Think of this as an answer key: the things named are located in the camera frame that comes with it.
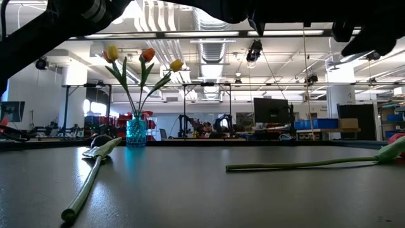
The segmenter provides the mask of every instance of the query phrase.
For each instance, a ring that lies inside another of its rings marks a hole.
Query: blue glass vase
[[[139,117],[127,121],[127,146],[146,146],[146,122]]]

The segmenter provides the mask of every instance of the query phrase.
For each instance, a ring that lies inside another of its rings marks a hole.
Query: table surface
[[[86,148],[0,152],[0,227],[66,227]],[[404,227],[405,166],[225,172],[233,163],[373,156],[372,149],[117,147],[74,227]]]

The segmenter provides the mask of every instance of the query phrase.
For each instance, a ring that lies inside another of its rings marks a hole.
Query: metal pole
[[[229,115],[232,116],[232,86],[229,85]]]
[[[63,120],[63,127],[62,127],[63,136],[66,136],[66,120],[68,118],[69,89],[70,89],[70,85],[67,85],[66,86],[66,98],[65,98],[65,117]]]
[[[107,126],[109,126],[109,110],[111,108],[111,90],[113,87],[111,85],[108,85],[108,104],[107,104]]]
[[[185,88],[187,87],[186,85],[183,85],[183,87],[184,87],[184,98],[183,98],[183,104],[184,104],[184,126],[183,126],[183,138],[184,138],[184,141],[185,141],[185,133],[186,133],[186,130],[187,129],[185,129],[186,127],[185,127],[185,123],[187,122],[187,117],[185,116]]]

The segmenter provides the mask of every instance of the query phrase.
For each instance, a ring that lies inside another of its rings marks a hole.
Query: green stem
[[[340,158],[327,161],[305,162],[305,163],[271,163],[271,164],[242,164],[242,165],[227,165],[225,168],[229,170],[242,170],[254,168],[303,168],[315,167],[321,165],[331,165],[345,162],[371,162],[377,161],[377,157],[364,157],[364,158]]]
[[[129,91],[127,89],[125,90],[125,92],[128,95],[128,100],[129,100],[129,103],[131,104],[132,112],[134,113],[134,115],[136,115],[137,110],[135,109],[135,105],[134,105],[134,102],[132,101],[131,94],[129,93]]]
[[[138,117],[140,117],[140,111],[141,111],[141,109],[140,109],[140,101],[142,100],[142,93],[144,92],[144,88],[143,87],[141,87],[140,88],[140,95],[139,95],[139,105],[138,105]]]
[[[61,217],[65,222],[73,222],[76,219],[79,210],[81,209],[82,205],[84,204],[84,201],[89,195],[91,186],[93,185],[94,179],[96,178],[102,159],[103,159],[102,156],[97,157],[96,162],[93,168],[91,169],[89,175],[87,176],[81,190],[78,192],[77,196],[73,199],[73,201],[69,204],[68,208],[63,210]]]

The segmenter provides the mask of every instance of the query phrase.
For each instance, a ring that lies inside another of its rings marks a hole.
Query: tulip
[[[112,61],[118,59],[118,49],[114,45],[108,46],[107,54],[108,54],[108,58]]]
[[[153,48],[145,49],[142,52],[141,56],[144,58],[145,63],[149,63],[154,57],[154,49]]]
[[[103,51],[103,56],[104,56],[104,59],[107,61],[107,63],[113,63],[113,60],[108,58],[107,51]]]
[[[178,72],[179,70],[182,69],[183,64],[184,63],[180,59],[177,59],[177,60],[173,61],[173,63],[170,64],[170,69],[173,72]]]

